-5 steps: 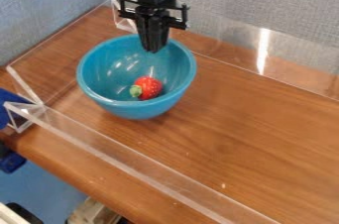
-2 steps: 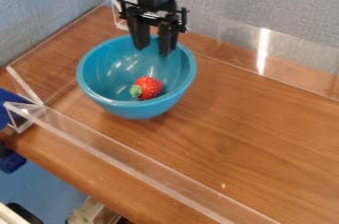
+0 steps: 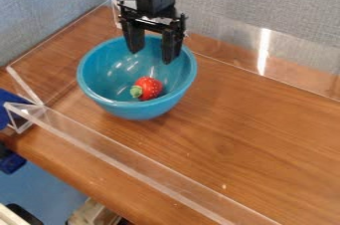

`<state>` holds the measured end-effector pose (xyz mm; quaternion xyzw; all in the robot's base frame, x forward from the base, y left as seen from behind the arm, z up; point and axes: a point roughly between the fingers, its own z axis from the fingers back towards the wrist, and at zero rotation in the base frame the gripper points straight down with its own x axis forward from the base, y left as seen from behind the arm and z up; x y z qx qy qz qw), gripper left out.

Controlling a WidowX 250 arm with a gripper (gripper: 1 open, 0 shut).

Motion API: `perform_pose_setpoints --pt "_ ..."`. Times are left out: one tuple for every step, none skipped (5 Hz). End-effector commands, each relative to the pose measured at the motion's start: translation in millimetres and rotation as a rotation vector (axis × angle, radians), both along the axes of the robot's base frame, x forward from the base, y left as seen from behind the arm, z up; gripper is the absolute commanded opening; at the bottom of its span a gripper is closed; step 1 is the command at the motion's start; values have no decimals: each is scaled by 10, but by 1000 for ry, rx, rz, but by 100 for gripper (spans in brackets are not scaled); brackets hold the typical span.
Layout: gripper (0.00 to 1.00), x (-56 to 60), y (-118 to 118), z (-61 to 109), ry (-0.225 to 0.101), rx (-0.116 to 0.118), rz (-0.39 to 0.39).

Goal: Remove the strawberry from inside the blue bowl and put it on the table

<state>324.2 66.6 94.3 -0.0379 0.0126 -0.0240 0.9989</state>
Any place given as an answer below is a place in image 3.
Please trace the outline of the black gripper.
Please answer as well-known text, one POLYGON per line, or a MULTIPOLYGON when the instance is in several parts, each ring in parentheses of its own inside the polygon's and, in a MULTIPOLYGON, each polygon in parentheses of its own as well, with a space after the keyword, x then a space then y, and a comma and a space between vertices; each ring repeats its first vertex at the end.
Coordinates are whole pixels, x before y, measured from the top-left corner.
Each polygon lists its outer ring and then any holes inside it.
POLYGON ((121 0, 120 23, 128 48, 134 54, 145 46, 145 30, 162 34, 162 61, 168 65, 178 56, 185 16, 176 11, 174 0, 136 0, 129 6, 121 0))

